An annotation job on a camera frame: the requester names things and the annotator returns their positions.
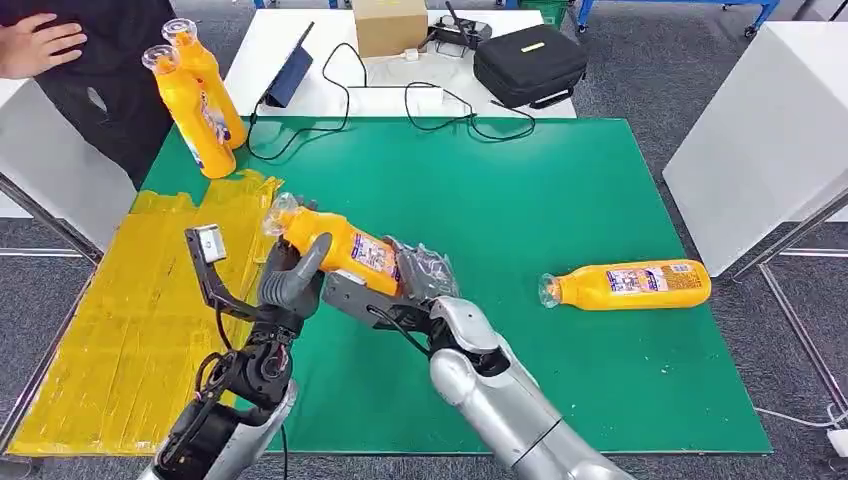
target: green mat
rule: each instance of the green mat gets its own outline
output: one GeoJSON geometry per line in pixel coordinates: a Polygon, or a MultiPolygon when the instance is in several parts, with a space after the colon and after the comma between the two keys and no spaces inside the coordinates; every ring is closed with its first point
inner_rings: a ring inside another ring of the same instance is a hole
{"type": "MultiPolygon", "coordinates": [[[[269,143],[258,153],[312,124],[337,120],[260,121],[254,142],[269,143]]],[[[480,124],[501,133],[521,126],[480,124]]],[[[539,120],[528,138],[486,143],[459,125],[424,133],[405,118],[357,118],[344,133],[309,138],[273,165],[241,149],[239,167],[284,178],[286,190],[376,236],[447,253],[463,296],[595,448],[771,451],[708,306],[583,312],[539,304],[542,273],[684,255],[625,121],[539,120]]],[[[199,202],[207,185],[172,132],[144,188],[199,202]]],[[[322,306],[293,355],[292,451],[486,452],[400,335],[322,306]]]]}

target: white table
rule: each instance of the white table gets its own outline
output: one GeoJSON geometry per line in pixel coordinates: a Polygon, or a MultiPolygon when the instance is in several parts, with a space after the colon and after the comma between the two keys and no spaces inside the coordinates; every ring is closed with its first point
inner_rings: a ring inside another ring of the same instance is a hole
{"type": "Polygon", "coordinates": [[[848,187],[846,46],[848,23],[767,22],[663,170],[710,275],[848,187]]]}
{"type": "MultiPolygon", "coordinates": [[[[430,10],[430,23],[446,10],[430,10]]],[[[492,26],[493,36],[542,24],[538,10],[467,10],[458,11],[463,18],[479,20],[492,26]]],[[[332,50],[342,42],[356,47],[356,27],[350,10],[282,10],[261,9],[256,12],[225,80],[240,115],[250,115],[256,101],[285,62],[288,53],[309,25],[315,27],[304,42],[314,61],[303,82],[286,108],[262,106],[260,115],[273,116],[343,116],[345,94],[324,79],[321,70],[332,50]]],[[[472,72],[473,52],[463,58],[449,58],[434,53],[434,44],[418,61],[399,57],[365,59],[369,85],[404,86],[412,81],[425,81],[447,90],[473,105],[480,116],[504,117],[514,113],[490,103],[495,97],[477,81],[472,72]]],[[[328,66],[327,75],[345,86],[362,85],[362,67],[348,50],[340,50],[328,66]]],[[[411,112],[415,116],[458,116],[463,106],[449,95],[436,97],[420,92],[410,95],[411,112]]],[[[543,109],[521,110],[537,118],[574,118],[571,100],[543,109]]],[[[352,116],[405,116],[403,89],[351,89],[352,116]]]]}
{"type": "MultiPolygon", "coordinates": [[[[135,198],[126,173],[83,140],[33,80],[0,79],[0,172],[100,250],[135,198]]],[[[5,196],[0,207],[20,216],[5,196]]]]}

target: bottle neck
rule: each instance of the bottle neck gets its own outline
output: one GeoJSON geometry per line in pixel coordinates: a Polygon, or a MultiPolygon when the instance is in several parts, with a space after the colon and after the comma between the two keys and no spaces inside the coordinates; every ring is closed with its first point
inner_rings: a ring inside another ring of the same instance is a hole
{"type": "Polygon", "coordinates": [[[560,303],[575,305],[578,291],[577,282],[571,278],[571,275],[557,277],[557,281],[559,281],[560,303]]]}
{"type": "Polygon", "coordinates": [[[283,235],[285,236],[285,232],[289,231],[292,225],[301,214],[308,211],[306,208],[299,206],[294,210],[284,210],[280,212],[280,216],[277,218],[277,221],[280,224],[280,227],[283,229],[283,235]]]}
{"type": "Polygon", "coordinates": [[[178,67],[179,63],[177,60],[166,55],[159,56],[154,62],[148,65],[150,71],[157,77],[174,73],[178,67]]]}
{"type": "Polygon", "coordinates": [[[197,40],[192,42],[187,42],[185,44],[177,44],[177,49],[180,52],[180,55],[183,57],[188,57],[192,55],[200,55],[205,50],[203,45],[200,44],[197,40]]]}

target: human hand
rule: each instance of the human hand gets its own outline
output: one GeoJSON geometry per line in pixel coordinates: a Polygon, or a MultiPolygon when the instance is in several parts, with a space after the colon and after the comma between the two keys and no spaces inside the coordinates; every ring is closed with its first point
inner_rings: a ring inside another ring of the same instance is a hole
{"type": "Polygon", "coordinates": [[[56,52],[88,40],[76,23],[66,23],[35,31],[40,25],[56,20],[53,13],[27,17],[11,27],[0,26],[0,78],[28,78],[76,60],[80,50],[60,55],[56,52]]]}

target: yellow bottle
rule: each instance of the yellow bottle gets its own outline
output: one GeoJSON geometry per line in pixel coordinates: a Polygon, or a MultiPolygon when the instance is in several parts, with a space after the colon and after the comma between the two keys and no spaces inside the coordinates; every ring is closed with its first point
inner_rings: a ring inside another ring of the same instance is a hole
{"type": "Polygon", "coordinates": [[[221,80],[218,61],[197,38],[197,25],[185,18],[175,18],[162,27],[162,36],[177,47],[182,67],[194,75],[209,94],[212,105],[223,114],[227,145],[233,150],[244,145],[247,140],[244,122],[221,80]]]}
{"type": "Polygon", "coordinates": [[[236,159],[224,143],[216,114],[206,93],[190,73],[180,68],[177,50],[170,45],[148,48],[141,58],[156,77],[159,95],[177,124],[194,161],[209,178],[233,173],[236,159]]]}
{"type": "Polygon", "coordinates": [[[707,270],[694,260],[590,265],[568,275],[542,275],[539,299],[583,310],[694,307],[710,296],[707,270]]]}
{"type": "Polygon", "coordinates": [[[264,222],[269,235],[282,235],[301,253],[324,232],[333,235],[330,252],[321,270],[343,270],[365,282],[372,290],[396,295],[397,263],[391,245],[351,225],[335,213],[315,212],[298,205],[294,196],[281,193],[274,199],[264,222]]]}

